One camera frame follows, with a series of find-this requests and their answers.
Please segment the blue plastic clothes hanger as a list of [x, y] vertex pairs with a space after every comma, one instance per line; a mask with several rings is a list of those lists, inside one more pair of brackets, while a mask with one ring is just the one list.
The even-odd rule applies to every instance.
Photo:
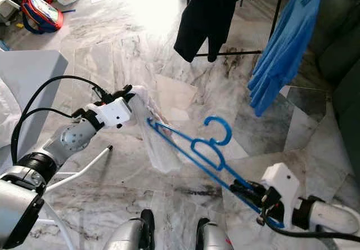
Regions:
[[[232, 139], [232, 129], [229, 123], [222, 117], [212, 115], [206, 117], [203, 121], [203, 126], [211, 126], [211, 124], [218, 124], [224, 130], [223, 139], [201, 139], [200, 137], [191, 137], [182, 131], [178, 131], [167, 123], [156, 122], [154, 129], [168, 130], [172, 132], [171, 137], [165, 137], [165, 140], [174, 147], [177, 152], [184, 158], [190, 160], [196, 167], [206, 173], [213, 181], [218, 183], [227, 191], [231, 191], [230, 186], [234, 181], [249, 181], [243, 178], [232, 168], [226, 161], [226, 157], [221, 152], [221, 147], [229, 144]], [[234, 194], [243, 204], [249, 206], [252, 211], [260, 214], [265, 211], [268, 216], [268, 223], [271, 227], [282, 227], [283, 216], [272, 217], [270, 212], [272, 209], [260, 209], [255, 203], [247, 203]]]

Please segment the cream white garment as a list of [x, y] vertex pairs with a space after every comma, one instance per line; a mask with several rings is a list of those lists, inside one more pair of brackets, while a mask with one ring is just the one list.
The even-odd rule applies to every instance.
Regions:
[[154, 129], [156, 122], [165, 123], [167, 119], [155, 103], [150, 91], [144, 86], [133, 86], [129, 92], [134, 94], [128, 100], [132, 121], [141, 131], [143, 146], [152, 166], [162, 173], [180, 168], [182, 162], [177, 157], [177, 150], [165, 140], [165, 137], [172, 136], [172, 132], [160, 128]]

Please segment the white pole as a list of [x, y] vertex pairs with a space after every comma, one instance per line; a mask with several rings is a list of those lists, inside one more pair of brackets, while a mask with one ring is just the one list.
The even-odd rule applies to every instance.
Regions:
[[108, 145], [105, 147], [98, 155], [96, 155], [90, 162], [88, 162], [83, 168], [78, 171], [60, 171], [57, 173], [58, 175], [64, 176], [62, 180], [56, 181], [52, 183], [52, 185], [47, 185], [45, 193], [51, 193], [54, 189], [59, 188], [60, 186], [64, 186], [65, 184], [69, 183], [72, 180], [76, 180], [82, 175], [85, 175], [90, 168], [92, 168], [101, 158], [104, 158], [113, 150], [113, 145]]

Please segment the grey folding table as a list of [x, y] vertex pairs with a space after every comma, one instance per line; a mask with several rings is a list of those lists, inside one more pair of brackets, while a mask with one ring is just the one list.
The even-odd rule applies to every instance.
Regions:
[[[44, 82], [64, 75], [69, 62], [57, 50], [13, 50], [0, 52], [0, 79], [10, 88], [22, 109]], [[47, 112], [39, 111], [24, 121], [21, 127], [17, 158], [33, 149], [42, 137]]]

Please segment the black metal drying rack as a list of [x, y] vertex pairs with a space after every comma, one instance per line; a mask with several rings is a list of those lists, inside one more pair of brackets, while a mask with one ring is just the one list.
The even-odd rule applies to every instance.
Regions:
[[[188, 62], [196, 57], [206, 57], [213, 62], [224, 55], [259, 55], [261, 50], [222, 51], [230, 36], [231, 24], [236, 8], [252, 0], [186, 0], [178, 27], [175, 51]], [[273, 10], [272, 34], [280, 15], [281, 0]]]

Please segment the white cloth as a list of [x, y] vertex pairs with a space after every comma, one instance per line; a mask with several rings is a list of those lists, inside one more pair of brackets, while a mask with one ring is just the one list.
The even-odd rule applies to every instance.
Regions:
[[11, 143], [11, 134], [20, 120], [21, 109], [10, 88], [0, 79], [0, 147]]

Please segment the red and blue bag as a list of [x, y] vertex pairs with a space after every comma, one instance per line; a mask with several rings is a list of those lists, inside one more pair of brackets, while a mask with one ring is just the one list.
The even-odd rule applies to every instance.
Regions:
[[45, 0], [22, 0], [22, 23], [33, 34], [57, 32], [64, 24], [64, 16]]

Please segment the black t-shirt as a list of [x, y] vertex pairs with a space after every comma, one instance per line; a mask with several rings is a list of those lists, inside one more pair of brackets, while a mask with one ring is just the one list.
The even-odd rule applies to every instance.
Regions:
[[237, 0], [189, 0], [182, 13], [173, 49], [193, 62], [203, 42], [208, 41], [208, 62], [217, 59], [227, 41]]

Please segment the grey left robot leg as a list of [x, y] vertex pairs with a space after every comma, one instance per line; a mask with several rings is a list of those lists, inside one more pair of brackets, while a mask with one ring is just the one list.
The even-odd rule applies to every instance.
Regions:
[[144, 209], [140, 217], [134, 217], [119, 225], [103, 250], [154, 250], [155, 219], [151, 209]]

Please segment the white high chair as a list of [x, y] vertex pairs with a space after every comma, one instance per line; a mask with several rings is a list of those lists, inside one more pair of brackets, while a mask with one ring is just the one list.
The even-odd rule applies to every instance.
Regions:
[[11, 21], [11, 16], [20, 10], [20, 5], [12, 0], [0, 0], [0, 18], [3, 23], [8, 24]]

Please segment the blue shirt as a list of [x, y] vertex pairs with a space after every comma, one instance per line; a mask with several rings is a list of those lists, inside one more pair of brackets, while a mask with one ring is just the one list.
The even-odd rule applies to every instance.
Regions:
[[316, 26], [321, 0], [288, 0], [247, 85], [257, 117], [272, 105], [283, 86], [298, 74]]

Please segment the dark green sofa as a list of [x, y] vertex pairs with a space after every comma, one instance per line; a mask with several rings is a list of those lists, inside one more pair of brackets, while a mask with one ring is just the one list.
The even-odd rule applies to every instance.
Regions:
[[306, 193], [360, 195], [360, 0], [322, 0], [309, 51], [301, 70], [321, 84], [286, 94], [295, 109], [285, 149], [304, 153]]

